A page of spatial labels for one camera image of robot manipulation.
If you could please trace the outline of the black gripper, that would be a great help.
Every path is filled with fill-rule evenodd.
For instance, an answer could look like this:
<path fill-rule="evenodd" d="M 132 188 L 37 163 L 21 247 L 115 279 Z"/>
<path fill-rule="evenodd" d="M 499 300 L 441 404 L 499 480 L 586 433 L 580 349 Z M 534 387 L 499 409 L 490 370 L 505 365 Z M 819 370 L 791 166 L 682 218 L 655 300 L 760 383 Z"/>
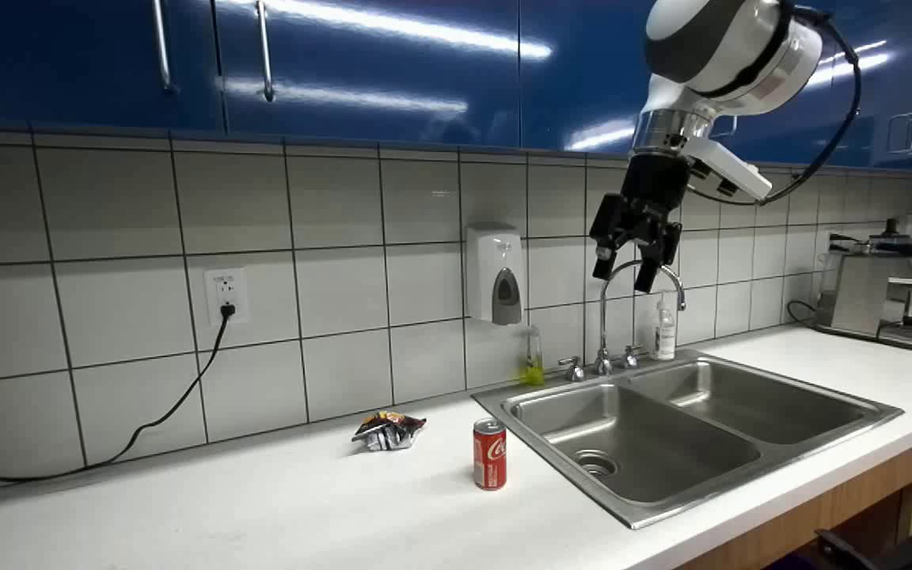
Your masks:
<path fill-rule="evenodd" d="M 618 250 L 637 245 L 646 261 L 635 279 L 635 291 L 648 296 L 663 267 L 676 263 L 682 225 L 673 213 L 686 190 L 686 163 L 678 156 L 635 156 L 618 194 L 605 194 L 590 225 L 594 240 L 591 279 L 609 283 Z"/>

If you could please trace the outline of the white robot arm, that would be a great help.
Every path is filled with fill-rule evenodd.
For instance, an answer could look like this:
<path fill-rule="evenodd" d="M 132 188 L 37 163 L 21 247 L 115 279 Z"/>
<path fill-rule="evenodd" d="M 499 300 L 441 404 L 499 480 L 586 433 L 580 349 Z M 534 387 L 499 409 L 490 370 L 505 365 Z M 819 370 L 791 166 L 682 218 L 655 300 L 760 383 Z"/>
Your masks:
<path fill-rule="evenodd" d="M 757 118 L 791 101 L 814 75 L 822 38 L 791 0 L 655 0 L 646 19 L 648 94 L 628 156 L 624 185 L 605 194 L 590 225 L 591 276 L 609 283 L 624 245 L 640 247 L 637 291 L 676 263 L 682 225 L 673 213 L 693 181 L 718 195 L 764 207 L 776 185 L 724 144 L 718 118 Z"/>

